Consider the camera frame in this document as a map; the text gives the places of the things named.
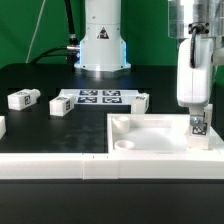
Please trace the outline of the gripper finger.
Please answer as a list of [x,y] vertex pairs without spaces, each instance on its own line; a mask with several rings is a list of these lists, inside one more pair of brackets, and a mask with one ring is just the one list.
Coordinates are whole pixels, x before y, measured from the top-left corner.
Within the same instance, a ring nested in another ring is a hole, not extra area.
[[190,124],[192,126],[202,126],[204,123],[204,108],[190,107]]

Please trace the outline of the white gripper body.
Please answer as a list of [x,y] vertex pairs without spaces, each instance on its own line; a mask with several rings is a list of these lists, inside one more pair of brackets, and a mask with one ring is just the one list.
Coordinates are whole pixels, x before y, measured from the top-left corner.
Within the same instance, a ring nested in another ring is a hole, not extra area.
[[184,40],[178,53],[177,101],[181,107],[205,107],[212,86],[212,39],[196,40],[196,65],[190,67],[190,40]]

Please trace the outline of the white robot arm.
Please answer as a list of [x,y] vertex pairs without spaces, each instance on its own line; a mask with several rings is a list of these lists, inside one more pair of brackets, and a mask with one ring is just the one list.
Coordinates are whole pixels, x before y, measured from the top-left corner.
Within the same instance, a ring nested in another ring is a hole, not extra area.
[[[180,39],[177,101],[190,112],[190,124],[205,123],[213,68],[224,65],[224,0],[167,0],[168,35]],[[121,0],[84,0],[85,36],[75,66],[95,73],[128,68],[121,38]]]

